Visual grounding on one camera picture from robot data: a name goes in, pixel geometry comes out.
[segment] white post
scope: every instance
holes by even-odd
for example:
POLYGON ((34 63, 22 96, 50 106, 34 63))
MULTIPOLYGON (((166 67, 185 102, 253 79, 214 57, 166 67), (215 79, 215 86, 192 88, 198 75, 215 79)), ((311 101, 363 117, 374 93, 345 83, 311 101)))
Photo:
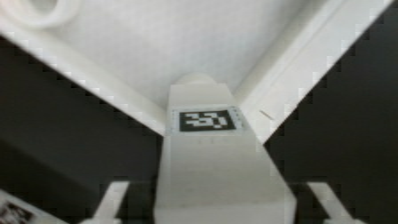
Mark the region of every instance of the white post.
POLYGON ((295 197, 226 84, 171 86, 157 224, 292 224, 295 197))

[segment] qr-like tag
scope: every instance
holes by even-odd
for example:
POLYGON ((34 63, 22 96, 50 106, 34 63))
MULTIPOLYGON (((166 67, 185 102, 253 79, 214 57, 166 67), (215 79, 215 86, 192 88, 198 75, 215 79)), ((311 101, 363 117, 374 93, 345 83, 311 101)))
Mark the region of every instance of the qr-like tag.
POLYGON ((233 119, 228 110, 191 111, 180 113, 180 131, 235 130, 233 119))
POLYGON ((8 202, 0 208, 0 224, 27 224, 32 218, 32 212, 8 202))

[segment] white platform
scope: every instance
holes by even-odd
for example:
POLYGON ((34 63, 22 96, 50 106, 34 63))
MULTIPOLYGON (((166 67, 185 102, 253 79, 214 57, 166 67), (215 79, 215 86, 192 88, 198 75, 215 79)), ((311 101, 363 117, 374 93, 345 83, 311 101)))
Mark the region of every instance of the white platform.
POLYGON ((169 86, 210 74, 265 141, 391 2, 84 0, 48 30, 0 9, 0 33, 160 134, 169 86))

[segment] dark wall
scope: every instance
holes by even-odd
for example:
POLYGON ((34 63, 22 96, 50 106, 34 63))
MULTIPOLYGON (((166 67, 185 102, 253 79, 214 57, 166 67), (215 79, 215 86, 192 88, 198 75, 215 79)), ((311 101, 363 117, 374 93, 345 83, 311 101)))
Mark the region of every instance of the dark wall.
POLYGON ((397 5, 267 143, 288 182, 327 181, 354 217, 372 224, 398 220, 397 5))
POLYGON ((148 191, 160 145, 143 124, 0 39, 0 188, 77 222, 112 180, 134 181, 137 197, 148 191))

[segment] white edge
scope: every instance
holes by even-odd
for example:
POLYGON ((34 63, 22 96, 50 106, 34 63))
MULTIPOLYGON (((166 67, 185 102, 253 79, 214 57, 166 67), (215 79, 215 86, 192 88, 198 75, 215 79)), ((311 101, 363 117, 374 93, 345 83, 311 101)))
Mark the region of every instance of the white edge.
POLYGON ((322 76, 393 0, 324 0, 313 18, 292 24, 295 38, 279 41, 242 84, 237 99, 265 142, 322 76))

